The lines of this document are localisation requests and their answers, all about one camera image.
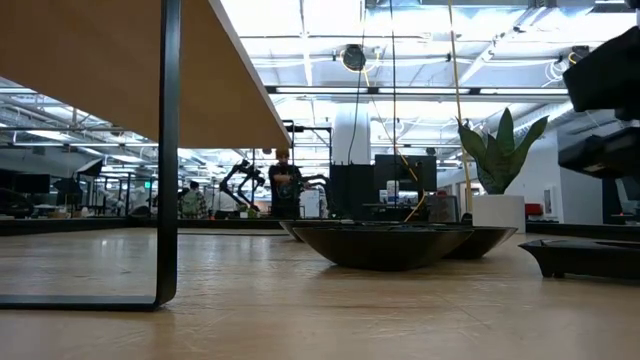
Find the red object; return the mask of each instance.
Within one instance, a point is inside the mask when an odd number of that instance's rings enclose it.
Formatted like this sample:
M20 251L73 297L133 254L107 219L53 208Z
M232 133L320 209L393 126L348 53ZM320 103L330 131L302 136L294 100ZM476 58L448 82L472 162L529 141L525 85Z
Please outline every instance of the red object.
M524 204L524 214L526 216L542 216L544 211L541 204Z

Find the white planter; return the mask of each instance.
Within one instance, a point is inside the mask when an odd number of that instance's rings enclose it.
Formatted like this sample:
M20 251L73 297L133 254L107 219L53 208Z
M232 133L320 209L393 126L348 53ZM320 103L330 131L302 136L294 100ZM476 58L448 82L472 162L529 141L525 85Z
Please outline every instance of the white planter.
M473 197L473 226L500 226L525 232L524 196L483 195Z

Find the potted plant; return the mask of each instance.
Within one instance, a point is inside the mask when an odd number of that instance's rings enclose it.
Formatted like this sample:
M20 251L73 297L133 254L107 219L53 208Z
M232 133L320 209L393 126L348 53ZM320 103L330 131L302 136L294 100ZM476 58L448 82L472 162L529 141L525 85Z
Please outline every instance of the potted plant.
M458 126L462 146L476 160L478 180L489 194L473 199L474 226L515 227L518 232L524 232L524 196L504 193L520 173L531 145L544 133L547 118L533 123L517 145L508 108L502 114L496 137L488 134L483 140L469 128Z

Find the man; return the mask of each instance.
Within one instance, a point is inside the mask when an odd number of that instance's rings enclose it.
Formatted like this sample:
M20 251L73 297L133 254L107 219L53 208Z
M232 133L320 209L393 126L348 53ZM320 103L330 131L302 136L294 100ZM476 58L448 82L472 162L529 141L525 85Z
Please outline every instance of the man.
M207 201L199 190L200 184L192 181L189 192L178 199L178 218L206 219Z
M300 170L289 165L289 150L276 150L278 164L269 168L271 183L271 216L280 219L300 217Z

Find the black metal table leg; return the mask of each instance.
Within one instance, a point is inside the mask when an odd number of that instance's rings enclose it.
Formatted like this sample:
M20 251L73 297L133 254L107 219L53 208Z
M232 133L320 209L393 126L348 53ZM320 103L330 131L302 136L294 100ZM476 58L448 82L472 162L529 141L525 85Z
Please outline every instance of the black metal table leg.
M181 0L162 0L158 255L155 296L0 295L0 309L153 311L173 299L178 272Z

